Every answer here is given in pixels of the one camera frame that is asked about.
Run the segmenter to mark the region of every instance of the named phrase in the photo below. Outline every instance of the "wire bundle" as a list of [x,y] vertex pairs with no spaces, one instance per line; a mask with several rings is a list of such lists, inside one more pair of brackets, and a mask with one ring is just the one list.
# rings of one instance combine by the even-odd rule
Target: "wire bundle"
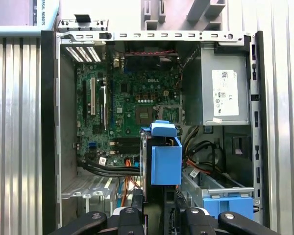
[[[192,138],[194,138],[199,132],[199,126],[196,126],[191,133],[186,137],[185,142],[183,144],[183,159],[184,159],[184,167],[186,165],[191,165],[193,167],[195,167],[196,169],[199,169],[201,172],[204,172],[206,174],[210,174],[210,171],[205,170],[200,168],[198,165],[208,165],[212,167],[212,170],[217,170],[219,172],[222,172],[222,170],[216,166],[216,156],[215,156],[215,150],[219,149],[221,151],[222,154],[222,163],[223,166],[222,168],[225,170],[225,152],[224,150],[221,148],[221,146],[212,143],[210,141],[201,141],[197,144],[195,144],[193,147],[189,148],[190,146],[190,140]],[[197,152],[206,149],[210,147],[211,148],[211,153],[212,153],[212,161],[211,162],[199,162],[199,163],[195,163],[193,161],[193,155],[196,154]]]
[[94,161],[86,158],[84,161],[81,159],[77,160],[79,166],[83,169],[93,173],[95,175],[103,177],[126,177],[126,176],[139,176],[140,170],[138,167],[122,167],[122,166],[103,166],[96,164]]
[[[127,159],[125,161],[125,166],[126,167],[132,167],[132,163],[131,160]],[[125,183],[124,183],[124,194],[122,197],[122,201],[121,201],[121,207],[124,206],[125,200],[127,198],[127,193],[129,191],[128,187],[129,187],[129,183],[132,182],[132,184],[134,185],[134,187],[140,188],[139,185],[135,182],[135,180],[132,178],[132,176],[127,176],[125,178]]]

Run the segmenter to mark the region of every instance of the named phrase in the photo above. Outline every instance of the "sticker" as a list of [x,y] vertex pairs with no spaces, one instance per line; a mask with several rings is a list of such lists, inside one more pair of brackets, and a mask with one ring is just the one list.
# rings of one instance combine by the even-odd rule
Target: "sticker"
[[123,108],[117,108],[117,114],[121,114],[123,112]]
[[106,158],[100,157],[99,158],[99,165],[106,165],[106,161],[107,161]]
[[214,118],[212,119],[212,122],[215,122],[215,123],[219,123],[219,124],[221,124],[221,123],[222,123],[222,119],[221,119],[221,118],[216,118],[216,117],[214,117]]
[[199,172],[200,170],[198,170],[197,168],[194,168],[194,170],[190,173],[190,176],[195,178],[199,174]]
[[212,70],[214,116],[239,115],[237,74],[233,70]]

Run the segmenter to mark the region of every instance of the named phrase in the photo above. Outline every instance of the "black cable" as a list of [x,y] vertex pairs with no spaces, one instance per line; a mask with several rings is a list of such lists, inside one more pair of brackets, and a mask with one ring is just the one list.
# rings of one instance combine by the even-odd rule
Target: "black cable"
[[128,166],[128,167],[123,167],[123,166],[113,166],[113,167],[103,166],[103,165],[96,164],[94,161],[92,161],[92,160],[90,160],[88,158],[86,158],[86,163],[93,166],[94,168],[98,168],[99,170],[140,172],[138,167],[134,167],[134,166]]
[[140,172],[139,171],[110,171],[110,170],[105,170],[100,167],[95,167],[93,165],[84,163],[81,159],[77,160],[78,165],[81,166],[83,169],[89,171],[90,173],[104,176],[104,177],[126,177],[126,176],[139,176]]
[[215,144],[213,144],[213,143],[204,143],[204,144],[196,145],[193,148],[191,148],[190,150],[188,150],[186,155],[187,156],[193,156],[195,153],[203,150],[204,148],[208,148],[210,146],[215,146]]
[[226,171],[226,163],[225,163],[225,152],[223,148],[218,144],[214,144],[210,141],[202,141],[195,146],[193,146],[189,151],[187,151],[186,156],[189,157],[189,159],[192,161],[193,155],[204,148],[211,147],[211,154],[212,154],[212,167],[215,169],[216,167],[216,154],[215,149],[219,149],[222,156],[222,169],[223,171]]

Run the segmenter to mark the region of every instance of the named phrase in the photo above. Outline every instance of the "mounting screw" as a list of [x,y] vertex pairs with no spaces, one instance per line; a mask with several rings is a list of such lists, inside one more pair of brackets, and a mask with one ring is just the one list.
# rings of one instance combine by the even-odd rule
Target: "mounting screw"
[[234,215],[232,215],[232,214],[225,214],[224,216],[227,219],[234,219]]
[[125,212],[126,212],[126,213],[133,213],[134,211],[130,208],[130,209],[126,209]]
[[100,214],[93,214],[93,219],[100,219],[101,218],[101,215]]
[[191,213],[193,213],[193,214],[197,214],[199,211],[197,210],[197,209],[195,209],[195,208],[192,208],[191,209]]

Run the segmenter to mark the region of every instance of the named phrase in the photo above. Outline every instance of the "green motherboard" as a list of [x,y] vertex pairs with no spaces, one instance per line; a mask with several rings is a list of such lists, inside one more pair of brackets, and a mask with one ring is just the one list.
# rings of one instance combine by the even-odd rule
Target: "green motherboard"
[[139,155],[140,129],[168,120],[182,124],[181,74],[124,72],[107,64],[76,65],[77,154],[106,165],[124,165]]

